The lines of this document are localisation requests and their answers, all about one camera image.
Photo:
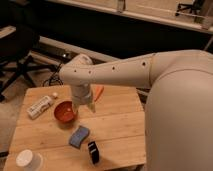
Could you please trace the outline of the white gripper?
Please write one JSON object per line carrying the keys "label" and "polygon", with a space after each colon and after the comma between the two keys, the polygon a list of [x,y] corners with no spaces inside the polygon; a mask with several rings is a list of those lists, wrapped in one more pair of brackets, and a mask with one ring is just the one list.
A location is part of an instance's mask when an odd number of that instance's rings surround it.
{"label": "white gripper", "polygon": [[72,109],[75,114],[78,113],[79,105],[86,105],[91,110],[91,112],[95,113],[95,104],[92,102],[92,90],[89,84],[84,85],[72,85]]}

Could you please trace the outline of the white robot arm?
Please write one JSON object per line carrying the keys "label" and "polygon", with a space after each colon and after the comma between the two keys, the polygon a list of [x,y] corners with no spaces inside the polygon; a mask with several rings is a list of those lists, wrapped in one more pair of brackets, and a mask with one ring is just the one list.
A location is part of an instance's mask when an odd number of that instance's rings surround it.
{"label": "white robot arm", "polygon": [[93,84],[149,90],[146,171],[213,171],[213,54],[156,52],[94,65],[80,54],[59,71],[74,107],[92,101]]}

